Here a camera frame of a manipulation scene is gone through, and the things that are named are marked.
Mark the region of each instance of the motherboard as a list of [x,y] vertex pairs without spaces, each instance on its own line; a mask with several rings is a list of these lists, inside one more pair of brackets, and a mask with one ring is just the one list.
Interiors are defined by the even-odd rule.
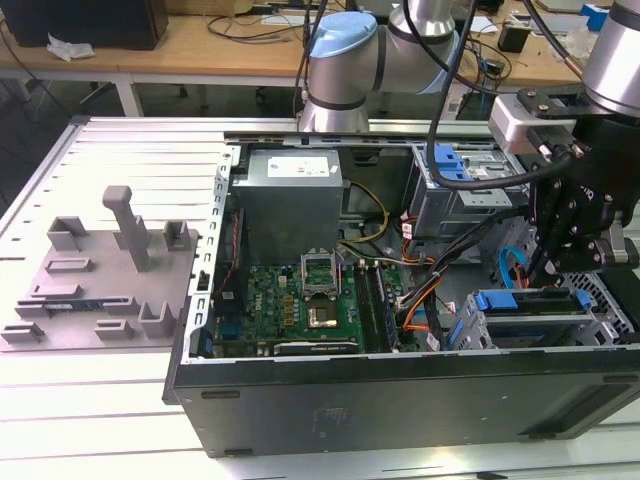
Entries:
[[245,310],[217,324],[219,354],[356,354],[399,347],[395,312],[403,287],[395,265],[311,260],[250,268]]

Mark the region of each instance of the lab floor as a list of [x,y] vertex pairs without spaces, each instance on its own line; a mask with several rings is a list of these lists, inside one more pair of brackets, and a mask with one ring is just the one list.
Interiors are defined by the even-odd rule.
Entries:
[[[80,101],[90,93],[89,83],[54,82],[51,92],[72,114],[80,114]],[[148,117],[291,117],[293,89],[265,88],[265,101],[256,102],[254,87],[207,86],[209,108],[201,110],[196,89],[187,85],[189,96],[180,98],[173,85],[138,85],[145,115]],[[37,168],[67,125],[66,114],[58,108],[40,86],[31,82],[31,100],[21,104],[16,97],[5,96],[0,105],[0,216],[18,195],[31,173]],[[0,90],[5,93],[3,84]],[[434,112],[434,98],[428,96],[393,95],[391,111],[385,118],[425,119]],[[380,94],[368,97],[370,118],[380,118]],[[464,119],[486,118],[472,99]],[[93,116],[122,116],[122,108],[114,90],[97,99],[89,107]]]

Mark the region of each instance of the black computer case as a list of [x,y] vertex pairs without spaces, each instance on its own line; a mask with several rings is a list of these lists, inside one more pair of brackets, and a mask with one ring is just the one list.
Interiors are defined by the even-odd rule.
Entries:
[[48,33],[94,47],[153,50],[168,25],[164,0],[0,0],[18,44],[45,46]]

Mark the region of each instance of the green motherboard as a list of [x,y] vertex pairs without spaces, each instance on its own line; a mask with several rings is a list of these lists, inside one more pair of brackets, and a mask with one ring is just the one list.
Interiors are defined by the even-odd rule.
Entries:
[[[400,270],[393,265],[376,269],[384,282],[384,297],[395,311],[395,299],[403,293]],[[359,353],[368,351],[363,332],[366,313],[361,309],[371,302],[356,285],[363,271],[357,265],[341,265],[336,274],[338,294],[328,297],[305,296],[300,264],[252,267],[241,327],[234,340],[222,342],[224,355],[245,356],[252,346],[263,345],[266,351],[282,342],[349,342],[358,345]],[[319,266],[307,271],[305,284],[322,285],[332,279],[331,270]]]

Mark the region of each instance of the workbench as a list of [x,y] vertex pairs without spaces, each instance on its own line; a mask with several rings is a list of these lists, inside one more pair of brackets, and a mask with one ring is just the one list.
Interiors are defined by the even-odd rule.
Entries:
[[[507,0],[495,18],[496,23],[504,21],[514,8],[524,11],[520,3]],[[251,23],[257,18],[242,17],[239,21]],[[216,28],[224,30],[224,23],[219,22]],[[282,26],[260,23],[234,25],[228,33],[252,35],[279,28]],[[135,88],[137,83],[292,87],[302,55],[302,44],[293,32],[283,35],[290,41],[249,45],[211,34],[202,16],[170,16],[167,32],[153,51],[97,48],[95,57],[69,63],[55,57],[44,47],[19,47],[11,35],[7,36],[18,58],[39,79],[114,83],[125,115],[136,117],[143,115]],[[482,41],[495,46],[498,35],[483,34],[481,37]],[[489,52],[487,56],[496,57]],[[503,86],[557,85],[577,81],[563,63],[553,58],[544,38],[530,36],[521,54],[507,56],[512,62],[513,71]],[[465,78],[475,81],[476,60],[469,52],[462,61],[460,72]],[[0,78],[30,78],[4,45],[0,45]],[[204,96],[204,89],[200,89],[199,94]]]
[[[429,122],[373,120],[380,135],[426,135]],[[93,118],[72,123],[0,219],[0,327],[49,248],[51,220],[78,215],[112,229],[105,184],[130,185],[147,228],[186,219],[205,229],[222,132],[293,131],[268,119]],[[449,138],[486,123],[440,125]],[[0,354],[0,472],[7,479],[114,477],[637,479],[640,401],[571,441],[464,445],[211,460],[179,406],[161,400],[168,349]],[[273,432],[273,435],[286,434]]]

